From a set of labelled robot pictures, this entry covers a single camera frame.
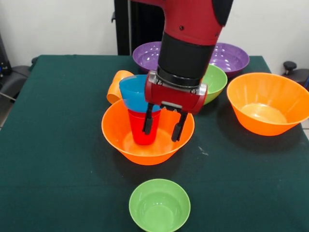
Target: orange bowl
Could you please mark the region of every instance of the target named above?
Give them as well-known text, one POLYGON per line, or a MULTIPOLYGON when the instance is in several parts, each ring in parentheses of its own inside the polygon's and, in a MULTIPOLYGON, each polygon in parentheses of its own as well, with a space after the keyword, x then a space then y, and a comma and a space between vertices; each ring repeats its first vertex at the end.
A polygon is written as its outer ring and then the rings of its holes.
POLYGON ((255 72, 230 82, 227 97, 249 131, 279 135, 309 117, 309 92, 283 76, 255 72))
POLYGON ((168 160, 184 146, 194 131, 194 119, 188 114, 180 141, 173 142, 171 135, 180 114, 161 110, 157 135, 153 144, 139 145, 133 140, 128 110, 123 100, 111 105, 105 112, 101 127, 105 139, 130 161, 141 165, 155 165, 168 160))

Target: orange cup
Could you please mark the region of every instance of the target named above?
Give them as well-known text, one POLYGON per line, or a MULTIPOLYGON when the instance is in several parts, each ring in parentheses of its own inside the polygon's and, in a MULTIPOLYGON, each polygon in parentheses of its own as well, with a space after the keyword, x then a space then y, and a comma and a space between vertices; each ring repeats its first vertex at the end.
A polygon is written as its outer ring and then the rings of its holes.
POLYGON ((114 104, 119 99, 122 99, 120 89, 119 89, 119 82, 122 79, 128 76, 133 76, 133 75, 134 75, 133 73, 126 71, 126 70, 120 70, 115 74, 112 80, 112 83, 108 89, 107 95, 106 95, 106 98, 110 104, 114 104))

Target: white wall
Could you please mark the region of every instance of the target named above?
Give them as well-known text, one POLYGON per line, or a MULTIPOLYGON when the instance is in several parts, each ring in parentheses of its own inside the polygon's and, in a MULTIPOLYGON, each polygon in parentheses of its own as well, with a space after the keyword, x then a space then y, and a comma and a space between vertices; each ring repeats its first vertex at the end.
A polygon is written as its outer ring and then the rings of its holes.
POLYGON ((113 0, 0 0, 12 65, 40 54, 117 54, 113 0))
MULTIPOLYGON (((309 0, 234 0, 219 41, 309 66, 309 0)), ((0 32, 13 65, 40 54, 117 54, 113 0, 0 0, 0 32)))
POLYGON ((309 68, 309 0, 234 0, 219 40, 263 55, 273 73, 293 60, 309 68))

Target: red cup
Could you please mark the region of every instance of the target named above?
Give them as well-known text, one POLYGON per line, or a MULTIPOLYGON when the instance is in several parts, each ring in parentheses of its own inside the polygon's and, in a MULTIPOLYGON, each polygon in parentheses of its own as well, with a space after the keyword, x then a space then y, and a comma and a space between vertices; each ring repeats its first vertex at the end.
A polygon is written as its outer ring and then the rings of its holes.
POLYGON ((150 134, 146 135, 142 130, 144 127, 144 121, 146 113, 139 113, 129 110, 129 120, 132 130, 133 139, 137 144, 149 145, 155 141, 156 132, 158 130, 160 110, 157 112, 152 112, 153 124, 151 127, 150 134))

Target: purple bowl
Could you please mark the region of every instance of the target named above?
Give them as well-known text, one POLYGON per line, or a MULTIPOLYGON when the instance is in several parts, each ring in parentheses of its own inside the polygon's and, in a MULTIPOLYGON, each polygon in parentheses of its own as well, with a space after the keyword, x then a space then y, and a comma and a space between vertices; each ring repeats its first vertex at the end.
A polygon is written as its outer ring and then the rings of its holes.
POLYGON ((144 43, 134 50, 132 56, 140 69, 147 73, 157 69, 160 49, 161 42, 144 43))
POLYGON ((231 44, 217 43, 210 64, 222 69, 227 77, 232 77, 249 64, 248 54, 231 44))

